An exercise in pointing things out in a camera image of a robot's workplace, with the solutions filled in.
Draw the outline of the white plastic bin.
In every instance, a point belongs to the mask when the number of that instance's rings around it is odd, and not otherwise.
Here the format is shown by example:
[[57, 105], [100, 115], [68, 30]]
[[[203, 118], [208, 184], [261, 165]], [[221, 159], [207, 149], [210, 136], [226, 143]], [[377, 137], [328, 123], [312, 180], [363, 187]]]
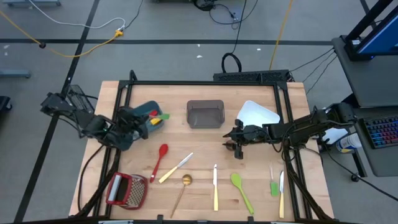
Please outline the white plastic bin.
[[279, 123], [280, 116], [254, 101], [247, 100], [240, 109], [237, 119], [245, 126], [255, 125], [261, 128], [263, 124]]

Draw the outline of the cream-handled table knife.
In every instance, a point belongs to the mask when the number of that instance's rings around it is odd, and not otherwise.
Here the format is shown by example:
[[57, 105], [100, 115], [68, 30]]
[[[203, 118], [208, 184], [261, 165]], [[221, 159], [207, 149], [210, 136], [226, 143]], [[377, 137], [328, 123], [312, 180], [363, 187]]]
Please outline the cream-handled table knife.
[[284, 218], [284, 171], [280, 172], [279, 176], [279, 218]]
[[186, 164], [191, 158], [193, 157], [193, 153], [191, 152], [187, 157], [185, 157], [183, 160], [181, 160], [174, 168], [169, 170], [166, 174], [164, 174], [160, 179], [159, 183], [163, 183], [165, 180], [167, 180], [177, 169], [179, 169], [181, 166]]
[[217, 164], [213, 168], [213, 186], [214, 186], [214, 198], [213, 198], [213, 210], [218, 211], [218, 170]]

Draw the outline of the green silicone spoon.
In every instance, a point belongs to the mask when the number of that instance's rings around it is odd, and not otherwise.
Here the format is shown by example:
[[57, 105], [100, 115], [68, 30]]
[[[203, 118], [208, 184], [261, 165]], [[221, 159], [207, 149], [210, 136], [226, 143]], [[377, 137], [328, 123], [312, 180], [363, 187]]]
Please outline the green silicone spoon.
[[250, 213], [251, 215], [253, 215], [253, 214], [254, 214], [254, 209], [253, 209], [253, 207], [252, 207], [250, 201], [249, 201], [248, 198], [246, 197], [246, 194], [244, 193], [243, 186], [242, 186], [242, 178], [240, 177], [240, 175], [237, 174], [237, 173], [231, 174], [231, 182], [233, 183], [233, 185], [234, 185], [235, 187], [237, 187], [237, 188], [239, 189], [239, 191], [240, 191], [240, 193], [241, 193], [241, 195], [242, 195], [242, 197], [243, 197], [244, 203], [246, 204], [246, 207], [247, 207], [249, 213]]

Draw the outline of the blue-screen monitor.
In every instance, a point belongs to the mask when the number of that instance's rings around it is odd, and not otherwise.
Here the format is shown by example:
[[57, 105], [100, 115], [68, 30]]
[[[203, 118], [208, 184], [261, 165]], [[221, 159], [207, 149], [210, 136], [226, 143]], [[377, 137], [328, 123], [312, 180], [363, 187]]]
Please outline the blue-screen monitor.
[[360, 55], [398, 55], [398, 6], [357, 46]]

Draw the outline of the green spatula clear handle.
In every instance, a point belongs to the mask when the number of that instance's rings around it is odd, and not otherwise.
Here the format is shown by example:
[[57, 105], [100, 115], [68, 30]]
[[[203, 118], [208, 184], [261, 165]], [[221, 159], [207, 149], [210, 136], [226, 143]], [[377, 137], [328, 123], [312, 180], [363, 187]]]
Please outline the green spatula clear handle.
[[274, 172], [272, 162], [269, 163], [269, 172], [270, 172], [270, 188], [271, 188], [271, 195], [273, 197], [278, 196], [278, 185], [277, 182], [274, 180]]

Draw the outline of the red silicone spoon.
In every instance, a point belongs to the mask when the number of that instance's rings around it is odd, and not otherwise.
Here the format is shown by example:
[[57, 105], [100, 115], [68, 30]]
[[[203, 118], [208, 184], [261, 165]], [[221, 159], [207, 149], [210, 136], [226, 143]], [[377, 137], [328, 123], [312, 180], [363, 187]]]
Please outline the red silicone spoon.
[[162, 144], [162, 145], [160, 146], [160, 148], [159, 148], [159, 157], [158, 157], [157, 163], [156, 163], [156, 165], [155, 165], [155, 167], [154, 167], [154, 170], [153, 170], [153, 172], [152, 172], [152, 174], [151, 174], [151, 176], [150, 176], [150, 180], [149, 180], [150, 183], [153, 183], [153, 182], [154, 182], [156, 173], [157, 173], [157, 171], [158, 171], [158, 169], [159, 169], [160, 162], [161, 162], [162, 158], [163, 158], [163, 157], [166, 155], [166, 153], [168, 152], [168, 149], [169, 149], [169, 147], [168, 147], [167, 144]]

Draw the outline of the red metal box grater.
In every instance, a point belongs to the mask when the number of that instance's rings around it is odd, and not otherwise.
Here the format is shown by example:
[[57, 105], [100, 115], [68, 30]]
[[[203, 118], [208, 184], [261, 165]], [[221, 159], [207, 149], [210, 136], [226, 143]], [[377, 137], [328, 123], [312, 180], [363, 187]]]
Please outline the red metal box grater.
[[138, 210], [147, 195], [148, 180], [136, 174], [114, 173], [106, 193], [106, 203], [126, 210]]

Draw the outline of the black metal table frame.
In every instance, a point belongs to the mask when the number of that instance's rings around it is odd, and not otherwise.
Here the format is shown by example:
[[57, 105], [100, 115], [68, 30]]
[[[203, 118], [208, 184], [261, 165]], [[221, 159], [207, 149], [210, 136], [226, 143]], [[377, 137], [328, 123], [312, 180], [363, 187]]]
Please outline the black metal table frame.
[[[268, 144], [254, 144], [243, 148], [244, 157], [238, 160], [223, 145], [226, 133], [234, 126], [239, 110], [247, 100], [280, 114], [282, 121], [300, 118], [310, 112], [301, 83], [288, 83], [286, 89], [262, 85], [225, 85], [213, 82], [164, 82], [145, 84], [137, 82], [132, 87], [129, 105], [139, 106], [147, 101], [158, 102], [163, 112], [170, 115], [164, 125], [146, 140], [138, 140], [121, 154], [119, 171], [148, 177], [159, 157], [159, 148], [169, 149], [162, 158], [156, 173], [161, 178], [191, 152], [193, 157], [167, 180], [155, 180], [148, 186], [143, 206], [138, 210], [109, 207], [101, 200], [95, 210], [112, 219], [154, 220], [162, 215], [164, 220], [245, 221], [250, 213], [231, 174], [242, 178], [246, 197], [254, 208], [257, 222], [292, 222], [295, 214], [304, 216], [302, 197], [291, 197], [289, 185], [284, 187], [284, 218], [279, 218], [279, 197], [270, 192], [269, 163], [272, 162], [274, 180], [286, 171], [281, 155]], [[222, 100], [225, 121], [218, 129], [192, 129], [187, 123], [187, 102], [190, 100]], [[218, 211], [213, 210], [213, 168], [218, 170]], [[183, 187], [182, 177], [189, 174], [192, 183], [186, 186], [178, 207], [170, 218], [176, 199]]]

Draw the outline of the white paper sheet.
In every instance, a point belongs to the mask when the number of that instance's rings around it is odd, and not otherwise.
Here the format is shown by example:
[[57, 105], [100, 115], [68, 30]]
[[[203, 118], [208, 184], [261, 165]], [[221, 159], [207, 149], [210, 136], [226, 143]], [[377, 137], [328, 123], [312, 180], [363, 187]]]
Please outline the white paper sheet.
[[326, 144], [334, 144], [337, 140], [341, 139], [343, 136], [347, 135], [348, 131], [346, 129], [330, 128], [325, 131], [322, 137], [322, 141]]

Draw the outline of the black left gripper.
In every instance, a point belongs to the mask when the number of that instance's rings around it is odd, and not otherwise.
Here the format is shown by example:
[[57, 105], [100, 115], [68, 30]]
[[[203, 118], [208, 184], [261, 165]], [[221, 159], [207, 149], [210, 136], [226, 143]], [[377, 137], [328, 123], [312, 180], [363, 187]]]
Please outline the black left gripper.
[[148, 119], [148, 114], [139, 116], [135, 114], [133, 108], [122, 106], [118, 110], [117, 125], [119, 126], [120, 130], [126, 133], [138, 132], [140, 137], [140, 125], [145, 124]]

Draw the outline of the teal plastic bin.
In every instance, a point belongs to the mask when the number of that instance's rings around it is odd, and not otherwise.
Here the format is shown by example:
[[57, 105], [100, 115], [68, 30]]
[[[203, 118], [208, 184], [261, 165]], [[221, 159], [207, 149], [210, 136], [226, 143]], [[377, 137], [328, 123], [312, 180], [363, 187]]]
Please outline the teal plastic bin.
[[[148, 101], [148, 102], [134, 108], [135, 114], [137, 114], [139, 116], [149, 114], [152, 110], [158, 111], [157, 115], [163, 114], [163, 111], [161, 110], [160, 106], [158, 105], [158, 103], [156, 101]], [[146, 126], [148, 128], [149, 133], [154, 132], [157, 129], [160, 129], [163, 125], [164, 125], [163, 120], [158, 125], [155, 125], [155, 126], [151, 125], [150, 118], [146, 121]]]

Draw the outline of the grey side desk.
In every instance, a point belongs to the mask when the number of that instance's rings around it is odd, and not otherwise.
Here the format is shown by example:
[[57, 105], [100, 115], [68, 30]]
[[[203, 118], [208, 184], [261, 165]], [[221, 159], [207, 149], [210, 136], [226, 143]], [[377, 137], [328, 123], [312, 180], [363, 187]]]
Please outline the grey side desk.
[[398, 106], [398, 55], [354, 62], [349, 59], [341, 38], [331, 42], [359, 106]]

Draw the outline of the gold metal spoon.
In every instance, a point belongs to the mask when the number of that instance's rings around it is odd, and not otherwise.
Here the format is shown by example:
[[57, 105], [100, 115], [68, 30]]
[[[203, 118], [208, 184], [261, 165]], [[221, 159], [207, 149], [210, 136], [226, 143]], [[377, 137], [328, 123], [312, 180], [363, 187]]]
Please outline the gold metal spoon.
[[180, 191], [180, 193], [179, 193], [179, 195], [178, 195], [178, 197], [177, 197], [177, 199], [176, 199], [175, 205], [174, 205], [174, 207], [173, 207], [173, 209], [172, 209], [172, 211], [171, 211], [171, 214], [170, 214], [170, 218], [173, 217], [173, 215], [174, 215], [174, 213], [175, 213], [175, 211], [176, 211], [176, 209], [177, 209], [177, 207], [178, 207], [178, 203], [179, 203], [179, 201], [180, 201], [180, 199], [181, 199], [181, 197], [182, 197], [182, 195], [183, 195], [183, 192], [184, 192], [186, 186], [190, 185], [191, 183], [192, 183], [192, 177], [191, 177], [191, 175], [185, 174], [185, 175], [182, 177], [182, 184], [183, 184], [183, 187], [182, 187], [182, 189], [181, 189], [181, 191]]

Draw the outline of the grey keyboard tray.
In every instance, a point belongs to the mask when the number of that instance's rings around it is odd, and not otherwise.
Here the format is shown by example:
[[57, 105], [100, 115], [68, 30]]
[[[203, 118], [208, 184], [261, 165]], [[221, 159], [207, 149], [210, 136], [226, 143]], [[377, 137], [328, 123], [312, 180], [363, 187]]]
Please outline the grey keyboard tray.
[[363, 119], [398, 116], [398, 106], [355, 108], [354, 114], [358, 119], [354, 127], [373, 174], [377, 177], [398, 176], [398, 146], [373, 149], [364, 133], [362, 125]]

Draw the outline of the grey translucent plastic bin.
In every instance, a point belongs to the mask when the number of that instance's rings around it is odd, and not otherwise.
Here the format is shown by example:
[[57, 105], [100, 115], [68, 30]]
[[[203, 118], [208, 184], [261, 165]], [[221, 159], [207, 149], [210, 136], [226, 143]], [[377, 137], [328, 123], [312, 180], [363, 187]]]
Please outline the grey translucent plastic bin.
[[220, 128], [225, 121], [222, 100], [190, 100], [187, 102], [187, 123], [192, 129]]

